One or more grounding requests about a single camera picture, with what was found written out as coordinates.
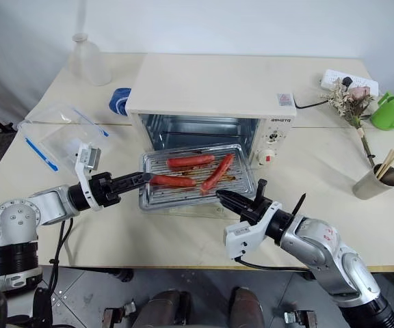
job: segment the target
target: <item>metal cup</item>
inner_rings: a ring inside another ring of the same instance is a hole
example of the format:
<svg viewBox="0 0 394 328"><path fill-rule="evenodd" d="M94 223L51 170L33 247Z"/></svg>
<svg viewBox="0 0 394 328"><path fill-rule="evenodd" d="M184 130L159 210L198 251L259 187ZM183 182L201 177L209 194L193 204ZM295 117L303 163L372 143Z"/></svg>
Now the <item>metal cup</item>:
<svg viewBox="0 0 394 328"><path fill-rule="evenodd" d="M361 200L368 200L373 196L394 188L394 168L390 166L385 175L382 176L381 180L378 180L375 173L378 171L380 166L381 164L375 165L373 169L368 171L366 175L352 187L352 191L357 198L360 198Z"/></svg>

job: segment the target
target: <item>hot dog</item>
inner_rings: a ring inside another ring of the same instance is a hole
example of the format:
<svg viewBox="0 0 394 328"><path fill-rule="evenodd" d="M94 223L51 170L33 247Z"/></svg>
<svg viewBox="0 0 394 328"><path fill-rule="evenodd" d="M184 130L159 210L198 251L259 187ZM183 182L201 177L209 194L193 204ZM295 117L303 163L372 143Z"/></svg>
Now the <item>hot dog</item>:
<svg viewBox="0 0 394 328"><path fill-rule="evenodd" d="M208 190L214 188L218 183L218 180L226 173L227 169L232 165L233 159L235 158L234 154L227 154L223 161L218 165L217 169L211 174L209 178L207 178L200 187L202 194L206 194Z"/></svg>
<svg viewBox="0 0 394 328"><path fill-rule="evenodd" d="M191 178L182 178L180 176L153 176L150 180L150 184L170 187L194 187L196 181Z"/></svg>
<svg viewBox="0 0 394 328"><path fill-rule="evenodd" d="M176 159L167 159L168 167L195 166L214 162L213 155L198 155L189 157L179 157Z"/></svg>

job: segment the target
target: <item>flower stem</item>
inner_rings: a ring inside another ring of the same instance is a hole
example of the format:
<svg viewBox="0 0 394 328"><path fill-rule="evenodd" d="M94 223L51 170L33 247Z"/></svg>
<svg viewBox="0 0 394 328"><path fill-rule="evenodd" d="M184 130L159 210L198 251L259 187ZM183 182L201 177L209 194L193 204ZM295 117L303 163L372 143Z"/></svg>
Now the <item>flower stem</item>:
<svg viewBox="0 0 394 328"><path fill-rule="evenodd" d="M370 165L374 167L375 162L373 161L372 153L370 152L369 144L367 143L367 139L365 135L361 137L361 142L363 143L364 151L366 152L367 159L369 159Z"/></svg>

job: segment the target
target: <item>green watering can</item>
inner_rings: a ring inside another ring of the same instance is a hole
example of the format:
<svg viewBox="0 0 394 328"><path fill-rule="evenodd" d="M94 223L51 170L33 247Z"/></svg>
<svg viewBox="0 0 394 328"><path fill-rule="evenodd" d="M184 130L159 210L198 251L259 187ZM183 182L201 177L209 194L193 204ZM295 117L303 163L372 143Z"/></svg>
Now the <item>green watering can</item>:
<svg viewBox="0 0 394 328"><path fill-rule="evenodd" d="M378 101L378 110L370 118L372 124L381 130L394 128L394 95L390 92Z"/></svg>

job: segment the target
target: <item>white plastic bottle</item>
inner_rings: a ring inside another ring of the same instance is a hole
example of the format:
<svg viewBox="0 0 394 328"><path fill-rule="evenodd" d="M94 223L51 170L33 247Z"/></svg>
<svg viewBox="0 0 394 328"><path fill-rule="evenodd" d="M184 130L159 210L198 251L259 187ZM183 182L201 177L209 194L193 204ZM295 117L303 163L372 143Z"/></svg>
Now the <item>white plastic bottle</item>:
<svg viewBox="0 0 394 328"><path fill-rule="evenodd" d="M108 84L111 81L111 74L99 47L88 41L86 33L75 34L73 41L75 47L69 61L70 71L76 77L86 79L93 85Z"/></svg>

